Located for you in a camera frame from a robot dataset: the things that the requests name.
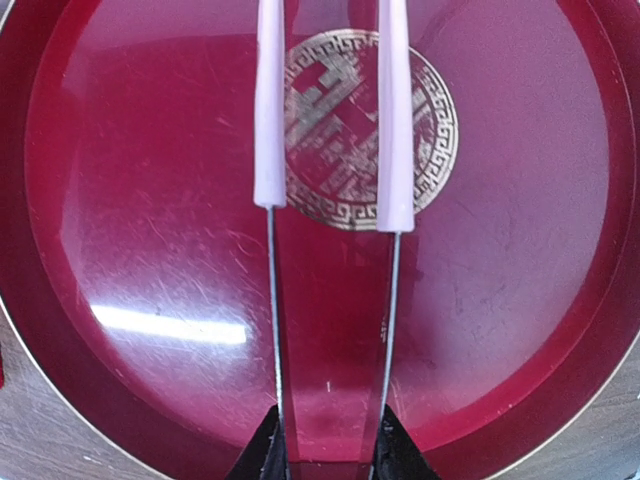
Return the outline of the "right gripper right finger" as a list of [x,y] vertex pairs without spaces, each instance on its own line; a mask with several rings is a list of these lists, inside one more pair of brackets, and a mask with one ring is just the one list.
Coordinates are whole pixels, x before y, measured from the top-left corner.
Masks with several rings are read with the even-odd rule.
[[378,428],[370,478],[441,480],[389,405],[384,407]]

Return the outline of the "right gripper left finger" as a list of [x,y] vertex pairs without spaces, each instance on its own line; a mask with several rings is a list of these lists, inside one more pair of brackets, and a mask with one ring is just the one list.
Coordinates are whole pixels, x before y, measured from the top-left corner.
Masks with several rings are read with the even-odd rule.
[[254,432],[226,480],[287,480],[290,469],[284,427],[273,405]]

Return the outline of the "pink tongs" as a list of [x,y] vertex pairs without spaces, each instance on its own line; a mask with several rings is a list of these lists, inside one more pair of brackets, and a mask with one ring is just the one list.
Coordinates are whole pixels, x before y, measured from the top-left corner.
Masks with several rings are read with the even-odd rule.
[[[288,479],[285,433],[285,331],[279,302],[275,210],[286,204],[285,179],[285,15],[281,1],[261,1],[257,17],[257,70],[254,95],[254,203],[265,209],[274,348],[276,405],[274,432],[261,475]],[[378,174],[377,229],[393,236],[389,313],[384,336],[384,374],[376,413],[376,439],[369,478],[383,474],[387,454],[387,408],[396,331],[401,239],[414,228],[414,146],[407,5],[378,4]]]

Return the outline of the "red tin box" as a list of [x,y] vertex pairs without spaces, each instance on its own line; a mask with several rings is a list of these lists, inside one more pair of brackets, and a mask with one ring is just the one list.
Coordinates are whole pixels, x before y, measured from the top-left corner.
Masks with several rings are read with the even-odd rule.
[[4,375],[4,362],[2,356],[2,349],[0,350],[0,389],[4,387],[5,375]]

